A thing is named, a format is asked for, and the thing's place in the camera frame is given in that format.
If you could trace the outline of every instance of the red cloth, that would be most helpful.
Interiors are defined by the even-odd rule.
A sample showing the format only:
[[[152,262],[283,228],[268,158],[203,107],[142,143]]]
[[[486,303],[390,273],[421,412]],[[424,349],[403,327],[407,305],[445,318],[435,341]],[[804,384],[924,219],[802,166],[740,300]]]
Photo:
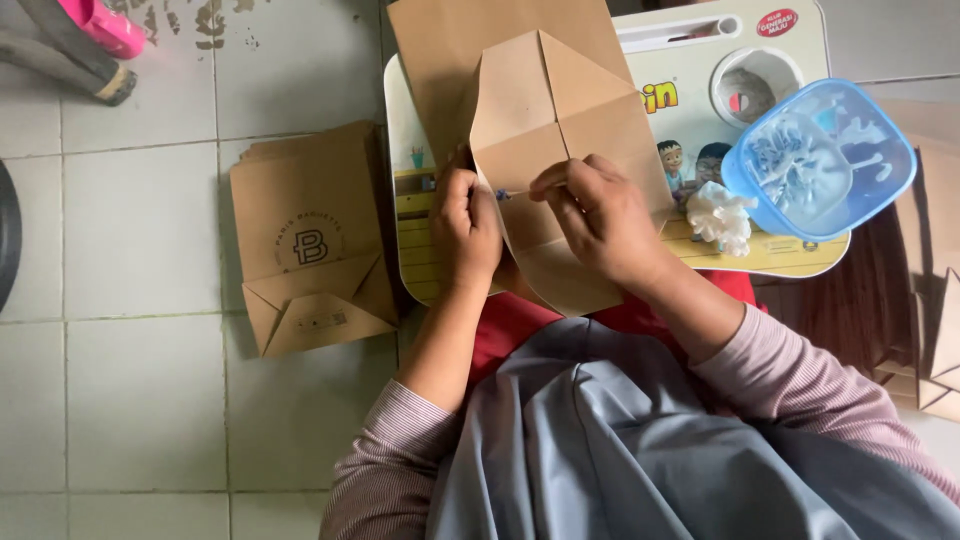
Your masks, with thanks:
[[[699,270],[700,275],[740,302],[756,306],[750,275],[744,272]],[[500,367],[507,355],[523,344],[531,335],[563,317],[545,307],[523,300],[510,292],[495,294],[487,299],[477,325],[473,342],[473,363],[469,384],[472,387]],[[685,358],[680,344],[667,329],[666,323],[645,302],[627,294],[624,303],[597,311],[591,318],[605,327],[652,335],[659,339],[676,358]]]

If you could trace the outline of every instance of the woman's right hand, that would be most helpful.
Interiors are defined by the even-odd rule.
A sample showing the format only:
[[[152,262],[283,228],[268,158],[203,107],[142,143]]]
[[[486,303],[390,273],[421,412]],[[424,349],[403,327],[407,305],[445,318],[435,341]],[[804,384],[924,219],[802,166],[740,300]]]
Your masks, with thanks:
[[[530,183],[530,199],[550,205],[583,264],[635,294],[654,286],[673,257],[643,192],[600,156],[551,165]]]

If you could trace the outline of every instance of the letter b logo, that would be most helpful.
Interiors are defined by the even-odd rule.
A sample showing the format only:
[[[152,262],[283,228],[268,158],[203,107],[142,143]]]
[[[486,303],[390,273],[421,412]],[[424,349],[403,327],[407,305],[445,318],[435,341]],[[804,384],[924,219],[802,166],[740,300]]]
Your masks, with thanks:
[[[297,242],[294,244],[294,253],[300,264],[309,264],[323,260],[326,257],[324,234],[317,230],[297,233]]]

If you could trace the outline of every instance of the lap desk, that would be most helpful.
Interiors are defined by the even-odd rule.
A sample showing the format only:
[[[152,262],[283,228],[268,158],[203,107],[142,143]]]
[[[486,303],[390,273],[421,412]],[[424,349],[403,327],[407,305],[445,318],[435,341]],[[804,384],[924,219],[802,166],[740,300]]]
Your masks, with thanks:
[[[817,244],[754,226],[750,254],[735,258],[715,243],[694,241],[681,214],[690,193],[706,181],[722,182],[720,160],[748,122],[804,84],[829,76],[819,6],[813,0],[718,0],[615,17],[613,24],[646,99],[664,181],[678,201],[660,233],[670,251],[693,268],[788,278],[816,276],[836,264],[847,252],[849,234]],[[439,288],[426,222],[436,167],[399,56],[387,63],[384,91],[400,275],[410,294],[429,304]]]

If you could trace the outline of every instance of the striped sleeve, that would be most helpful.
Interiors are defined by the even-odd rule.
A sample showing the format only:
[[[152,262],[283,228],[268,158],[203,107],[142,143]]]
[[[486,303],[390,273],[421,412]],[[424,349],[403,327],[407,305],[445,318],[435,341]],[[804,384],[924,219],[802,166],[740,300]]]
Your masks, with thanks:
[[[422,538],[438,464],[458,418],[391,380],[333,469],[320,538]]]
[[[895,461],[960,506],[960,487],[900,421],[882,388],[755,307],[747,306],[723,351],[691,369],[741,415],[820,433]]]

